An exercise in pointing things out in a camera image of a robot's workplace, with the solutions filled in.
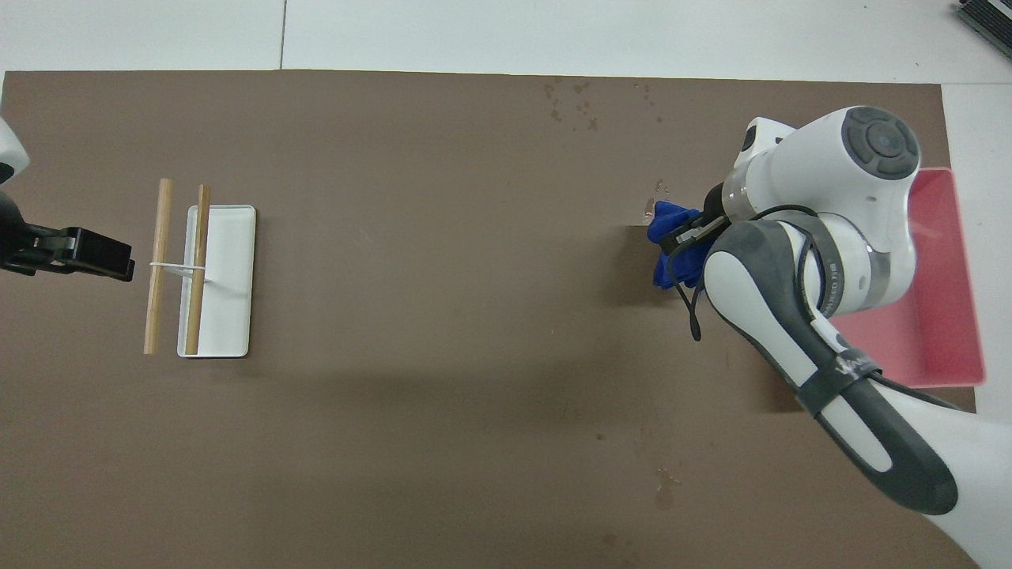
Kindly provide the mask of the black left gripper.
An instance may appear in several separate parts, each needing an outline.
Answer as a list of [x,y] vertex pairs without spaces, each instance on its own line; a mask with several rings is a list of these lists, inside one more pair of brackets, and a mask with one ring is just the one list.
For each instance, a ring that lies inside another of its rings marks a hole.
[[136,262],[131,245],[80,227],[69,228],[73,245],[69,247],[69,266],[55,261],[55,252],[36,244],[37,240],[57,237],[55,230],[39,228],[23,220],[21,210],[1,191],[1,266],[3,270],[23,275],[46,273],[70,274],[72,267],[112,280],[131,282]]

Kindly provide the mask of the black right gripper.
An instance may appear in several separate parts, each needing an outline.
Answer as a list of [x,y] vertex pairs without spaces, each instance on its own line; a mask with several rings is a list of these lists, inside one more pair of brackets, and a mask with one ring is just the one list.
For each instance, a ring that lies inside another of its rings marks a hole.
[[[704,209],[700,213],[699,227],[720,228],[725,224],[729,224],[727,215],[724,212],[723,195],[723,183],[718,183],[706,194]],[[683,224],[660,237],[660,249],[666,256],[674,255],[675,251],[684,243],[695,242],[697,234],[697,228],[691,226],[691,224]]]

